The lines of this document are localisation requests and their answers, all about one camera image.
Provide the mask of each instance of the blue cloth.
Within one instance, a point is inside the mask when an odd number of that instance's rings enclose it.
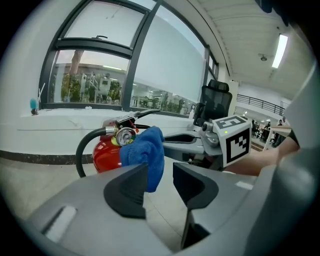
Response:
[[[135,140],[120,148],[122,166],[148,163],[148,186],[146,192],[155,192],[165,168],[165,152],[162,131],[150,127],[137,135]]]

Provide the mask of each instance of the ceiling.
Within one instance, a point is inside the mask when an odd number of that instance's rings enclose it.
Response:
[[[253,119],[258,123],[267,124],[268,122],[270,122],[271,125],[273,125],[273,126],[276,126],[279,121],[279,120],[274,119],[274,118],[267,116],[265,114],[261,114],[259,112],[255,112],[250,109],[245,109],[245,108],[239,107],[239,106],[236,107],[234,114],[239,115],[239,116],[242,116],[243,114],[245,114],[245,117],[247,117],[249,119]]]
[[[274,12],[265,13],[255,0],[197,0],[222,39],[230,78],[278,92],[292,99],[313,64],[313,56],[292,27]],[[279,34],[288,44],[278,69],[272,68]]]

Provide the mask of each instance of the table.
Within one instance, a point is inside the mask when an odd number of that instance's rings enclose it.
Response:
[[[290,126],[286,126],[286,125],[274,125],[274,126],[270,126],[270,132],[269,132],[269,136],[266,139],[266,143],[265,146],[263,148],[262,151],[267,150],[267,146],[270,143],[271,140],[271,136],[273,134],[273,132],[280,134],[284,137],[287,137],[289,135],[289,133],[291,132],[291,127]]]

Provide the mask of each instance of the human arm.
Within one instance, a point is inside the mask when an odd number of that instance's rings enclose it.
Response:
[[[263,167],[279,163],[283,157],[298,149],[299,145],[288,136],[278,147],[262,152],[252,152],[249,156],[226,167],[225,171],[258,176]]]

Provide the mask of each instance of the black hose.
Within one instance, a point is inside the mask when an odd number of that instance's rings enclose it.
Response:
[[[76,167],[76,170],[77,170],[80,178],[86,177],[84,167],[82,166],[82,155],[84,153],[84,150],[85,150],[87,144],[96,137],[106,135],[106,133],[107,132],[106,132],[105,127],[99,128],[99,129],[96,129],[96,130],[89,132],[80,141],[78,147],[76,148],[76,152],[75,152],[75,167]]]

